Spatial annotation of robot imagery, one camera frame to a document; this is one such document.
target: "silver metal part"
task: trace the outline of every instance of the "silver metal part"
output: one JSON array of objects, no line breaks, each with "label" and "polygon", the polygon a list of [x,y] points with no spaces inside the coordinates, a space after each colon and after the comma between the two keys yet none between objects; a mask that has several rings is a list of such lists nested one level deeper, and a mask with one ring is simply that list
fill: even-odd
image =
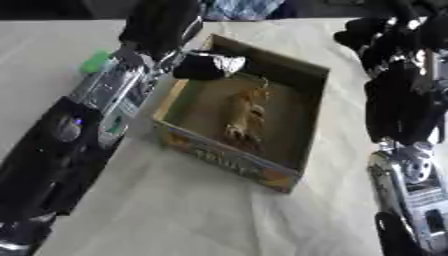
[{"label": "silver metal part", "polygon": [[82,120],[71,116],[62,116],[54,127],[53,135],[63,142],[72,142],[81,135]]},{"label": "silver metal part", "polygon": [[[399,216],[411,237],[424,251],[439,255],[448,252],[446,182],[434,162],[431,162],[426,179],[415,174],[427,175],[424,165],[427,163],[425,154],[431,151],[428,145],[378,151],[370,158],[369,174],[380,211]],[[424,168],[419,172],[409,170],[415,163]]]},{"label": "silver metal part", "polygon": [[221,69],[229,77],[236,72],[240,71],[244,64],[246,63],[246,58],[244,57],[225,57],[217,55],[213,59],[215,66]]},{"label": "silver metal part", "polygon": [[[103,148],[112,146],[125,134],[157,80],[182,60],[180,50],[176,50],[154,63],[136,53],[133,47],[124,45],[112,54],[99,72],[86,77],[69,96],[73,102],[103,114],[98,131],[99,144]],[[62,141],[76,137],[73,125],[60,130],[64,131],[60,135]]]},{"label": "silver metal part", "polygon": [[29,250],[30,246],[8,243],[6,241],[0,241],[0,249],[11,251],[11,252],[19,252],[19,251]]}]

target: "black glove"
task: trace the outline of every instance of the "black glove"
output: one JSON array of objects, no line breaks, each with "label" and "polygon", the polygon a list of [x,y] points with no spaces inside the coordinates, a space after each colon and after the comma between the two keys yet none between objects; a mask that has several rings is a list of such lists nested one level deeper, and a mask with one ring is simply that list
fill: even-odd
[{"label": "black glove", "polygon": [[439,94],[426,69],[428,47],[419,25],[363,18],[335,34],[338,43],[358,53],[371,77],[365,85],[366,124],[374,143],[385,137],[404,145],[425,141],[446,111],[436,104]]}]

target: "black robotic finger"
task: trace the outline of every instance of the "black robotic finger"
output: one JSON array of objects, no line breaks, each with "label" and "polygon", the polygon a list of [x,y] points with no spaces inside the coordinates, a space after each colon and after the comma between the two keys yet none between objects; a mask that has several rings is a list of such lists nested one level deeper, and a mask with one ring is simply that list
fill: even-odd
[{"label": "black robotic finger", "polygon": [[244,57],[192,51],[187,53],[182,63],[173,70],[173,76],[177,79],[217,80],[240,71],[245,63]]},{"label": "black robotic finger", "polygon": [[370,45],[372,37],[384,29],[386,22],[382,19],[363,18],[349,21],[345,31],[334,35],[336,42],[358,52],[362,46]]},{"label": "black robotic finger", "polygon": [[421,37],[425,47],[432,51],[448,49],[448,14],[441,13],[430,17],[422,25]]},{"label": "black robotic finger", "polygon": [[[402,132],[403,112],[412,104],[408,95],[417,74],[417,69],[395,63],[388,72],[366,84],[366,126],[372,142],[378,143],[384,137],[402,142],[409,137]],[[409,129],[412,133],[415,126]]]}]

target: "table surface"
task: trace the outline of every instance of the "table surface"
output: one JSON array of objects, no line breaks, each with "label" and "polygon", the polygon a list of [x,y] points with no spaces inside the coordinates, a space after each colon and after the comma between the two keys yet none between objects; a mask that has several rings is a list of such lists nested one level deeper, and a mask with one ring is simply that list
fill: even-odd
[{"label": "table surface", "polygon": [[[155,144],[150,116],[172,84],[167,78],[39,255],[380,255],[365,170],[375,149],[364,127],[366,76],[355,55],[332,40],[344,22],[206,24],[190,45],[217,33],[331,69],[309,164],[291,195]],[[0,23],[0,156],[76,87],[80,63],[96,50],[117,48],[122,27],[121,21]]]}]

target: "robotic arm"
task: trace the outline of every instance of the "robotic arm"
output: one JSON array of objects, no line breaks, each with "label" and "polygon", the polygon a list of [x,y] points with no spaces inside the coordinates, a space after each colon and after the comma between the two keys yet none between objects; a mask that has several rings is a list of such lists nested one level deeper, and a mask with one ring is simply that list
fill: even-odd
[{"label": "robotic arm", "polygon": [[421,22],[407,2],[390,2],[397,18],[351,21],[335,35],[371,78],[366,124],[380,147],[368,168],[377,229],[387,256],[447,255],[448,187],[433,149],[445,137],[448,16],[430,8]]},{"label": "robotic arm", "polygon": [[56,218],[72,212],[159,77],[183,59],[183,45],[202,28],[200,14],[197,0],[142,1],[120,36],[120,49],[51,107],[4,159],[0,255],[32,255]]}]

